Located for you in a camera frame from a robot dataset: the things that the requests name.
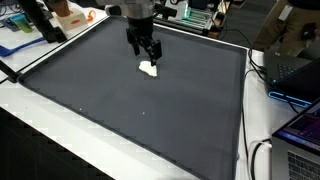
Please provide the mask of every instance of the desk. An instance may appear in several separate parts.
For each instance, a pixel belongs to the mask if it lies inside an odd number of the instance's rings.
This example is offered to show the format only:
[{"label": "desk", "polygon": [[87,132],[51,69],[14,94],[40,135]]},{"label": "desk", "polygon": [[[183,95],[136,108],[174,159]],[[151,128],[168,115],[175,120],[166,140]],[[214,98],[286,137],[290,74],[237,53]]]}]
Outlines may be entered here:
[{"label": "desk", "polygon": [[[262,53],[253,52],[253,59],[257,63],[261,63],[262,57]],[[9,81],[0,84],[0,106],[115,179],[197,179],[172,163],[19,84],[12,84]],[[274,130],[294,116],[294,112],[288,104],[266,96],[263,82],[255,73],[251,73],[247,77],[244,108],[249,144],[254,140],[270,137]],[[247,176],[243,132],[242,130],[240,132],[240,160],[237,165],[236,179],[247,180],[249,178]],[[270,179],[270,153],[267,149],[260,149],[256,164],[257,179]]]},{"label": "desk", "polygon": [[[88,23],[89,27],[93,26],[96,22],[100,21],[103,18],[106,18],[107,15],[105,14],[104,11],[99,10],[99,9],[94,9],[94,8],[81,8],[77,4],[70,3],[71,7],[79,8],[85,16],[88,15],[90,10],[94,10],[96,12],[96,18],[90,23]],[[52,18],[50,19],[51,24],[56,27],[59,24],[57,21]],[[76,29],[72,29],[70,31],[67,31],[66,37],[70,40],[83,30],[85,30],[87,27],[82,26]],[[30,42],[32,40],[35,40],[39,37],[42,37],[41,33],[33,27],[33,32],[25,34],[22,31],[17,31],[17,32],[12,32],[8,28],[2,28],[0,29],[0,45],[6,47],[6,48],[15,48],[19,45],[22,45],[24,43]],[[14,71],[19,71],[23,67],[27,66],[31,62],[37,60],[39,57],[42,57],[46,53],[52,51],[53,49],[61,46],[62,44],[59,44],[57,42],[48,44],[46,41],[37,43],[35,45],[32,45],[32,47],[27,47],[11,56],[0,58],[5,64],[7,64],[11,69]],[[2,71],[0,71],[0,82],[7,78],[8,76],[4,74]]]}]

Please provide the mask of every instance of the orange object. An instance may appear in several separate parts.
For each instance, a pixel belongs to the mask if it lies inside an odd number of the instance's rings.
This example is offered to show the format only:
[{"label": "orange object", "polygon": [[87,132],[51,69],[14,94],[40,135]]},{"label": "orange object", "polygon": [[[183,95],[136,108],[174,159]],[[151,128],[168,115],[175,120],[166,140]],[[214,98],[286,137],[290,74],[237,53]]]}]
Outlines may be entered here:
[{"label": "orange object", "polygon": [[88,14],[88,18],[87,18],[87,21],[88,22],[91,22],[93,21],[93,19],[96,17],[96,12],[94,10],[91,10]]}]

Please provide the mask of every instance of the dark gray mat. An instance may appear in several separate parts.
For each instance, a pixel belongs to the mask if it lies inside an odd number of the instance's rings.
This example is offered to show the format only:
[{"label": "dark gray mat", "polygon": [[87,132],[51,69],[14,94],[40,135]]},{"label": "dark gray mat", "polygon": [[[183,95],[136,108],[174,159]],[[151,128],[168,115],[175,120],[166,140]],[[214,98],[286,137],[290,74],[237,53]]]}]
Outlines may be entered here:
[{"label": "dark gray mat", "polygon": [[137,69],[148,57],[133,55],[126,27],[107,19],[19,82],[201,179],[234,179],[246,50],[155,28],[153,79]]}]

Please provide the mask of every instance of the laptop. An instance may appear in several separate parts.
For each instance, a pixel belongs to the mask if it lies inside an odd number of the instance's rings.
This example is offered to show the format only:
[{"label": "laptop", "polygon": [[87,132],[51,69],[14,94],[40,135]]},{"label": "laptop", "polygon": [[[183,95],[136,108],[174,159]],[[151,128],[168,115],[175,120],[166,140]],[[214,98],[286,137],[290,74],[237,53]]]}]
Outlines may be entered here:
[{"label": "laptop", "polygon": [[272,135],[272,179],[320,179],[320,98]]},{"label": "laptop", "polygon": [[269,97],[304,108],[320,97],[320,59],[311,61],[266,52],[264,64]]}]

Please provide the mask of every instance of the laptop screen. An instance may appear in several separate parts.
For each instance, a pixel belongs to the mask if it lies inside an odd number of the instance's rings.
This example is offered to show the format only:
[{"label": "laptop screen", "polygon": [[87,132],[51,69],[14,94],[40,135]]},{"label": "laptop screen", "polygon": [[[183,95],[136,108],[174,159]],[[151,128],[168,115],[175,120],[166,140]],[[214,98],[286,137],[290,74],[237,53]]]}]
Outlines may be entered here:
[{"label": "laptop screen", "polygon": [[320,101],[311,105],[276,134],[282,139],[320,152]]}]

